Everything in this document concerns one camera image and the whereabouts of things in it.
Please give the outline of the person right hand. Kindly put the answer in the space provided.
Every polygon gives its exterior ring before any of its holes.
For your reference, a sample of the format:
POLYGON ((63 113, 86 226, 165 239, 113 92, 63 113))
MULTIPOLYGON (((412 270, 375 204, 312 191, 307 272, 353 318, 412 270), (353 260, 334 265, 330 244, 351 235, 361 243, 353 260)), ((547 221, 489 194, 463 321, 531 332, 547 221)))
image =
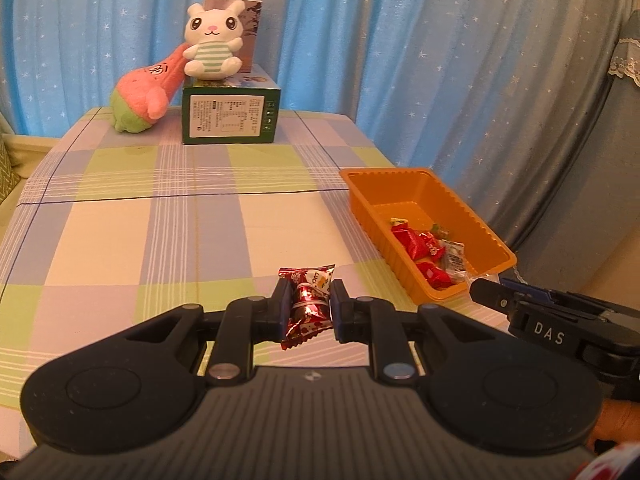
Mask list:
POLYGON ((587 440, 594 450, 597 440, 616 444, 640 440, 640 404, 626 400, 605 399, 596 426, 587 440))

